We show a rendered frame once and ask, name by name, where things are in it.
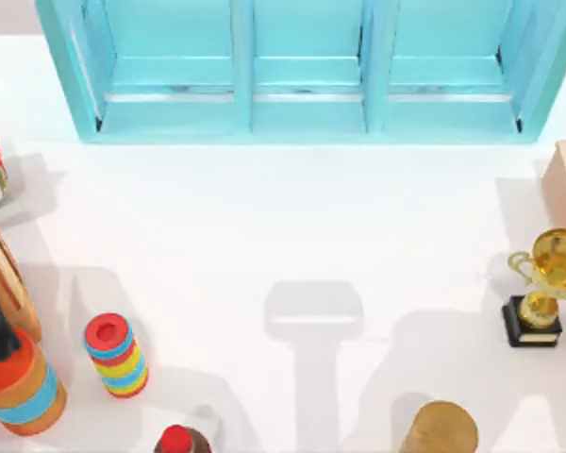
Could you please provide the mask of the light blue rack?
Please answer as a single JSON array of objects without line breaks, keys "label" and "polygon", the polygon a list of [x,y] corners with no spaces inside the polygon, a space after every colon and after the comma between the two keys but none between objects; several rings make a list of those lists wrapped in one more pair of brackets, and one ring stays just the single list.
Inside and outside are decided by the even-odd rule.
[{"label": "light blue rack", "polygon": [[566,0],[35,0],[86,143],[532,143]]}]

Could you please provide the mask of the brown bottle with red cap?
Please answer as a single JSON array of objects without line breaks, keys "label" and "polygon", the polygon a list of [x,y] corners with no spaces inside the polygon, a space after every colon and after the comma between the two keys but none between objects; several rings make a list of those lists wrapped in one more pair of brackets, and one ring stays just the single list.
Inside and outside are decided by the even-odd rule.
[{"label": "brown bottle with red cap", "polygon": [[212,453],[205,436],[198,430],[170,425],[162,432],[154,453]]}]

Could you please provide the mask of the brown cylinder can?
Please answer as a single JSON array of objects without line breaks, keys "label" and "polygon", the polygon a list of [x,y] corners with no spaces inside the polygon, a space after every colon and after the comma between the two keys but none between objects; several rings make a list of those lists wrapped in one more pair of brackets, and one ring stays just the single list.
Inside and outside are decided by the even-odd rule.
[{"label": "brown cylinder can", "polygon": [[456,403],[435,400],[417,411],[397,453],[476,453],[478,445],[472,415]]}]

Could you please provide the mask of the gold trophy on black base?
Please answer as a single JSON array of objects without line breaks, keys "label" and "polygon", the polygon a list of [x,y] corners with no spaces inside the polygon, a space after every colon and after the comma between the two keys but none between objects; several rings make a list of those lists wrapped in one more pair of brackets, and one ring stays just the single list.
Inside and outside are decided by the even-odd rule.
[{"label": "gold trophy on black base", "polygon": [[556,346],[562,333],[558,303],[566,300],[566,228],[543,232],[530,251],[511,254],[508,267],[533,287],[502,307],[509,345]]}]

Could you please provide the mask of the wooden cutting board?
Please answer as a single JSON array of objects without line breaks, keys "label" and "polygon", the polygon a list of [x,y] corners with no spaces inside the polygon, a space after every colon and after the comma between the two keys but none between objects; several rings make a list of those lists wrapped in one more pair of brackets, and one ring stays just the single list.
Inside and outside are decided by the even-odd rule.
[{"label": "wooden cutting board", "polygon": [[11,326],[25,331],[36,344],[42,340],[39,316],[29,297],[16,261],[1,235],[0,308]]}]

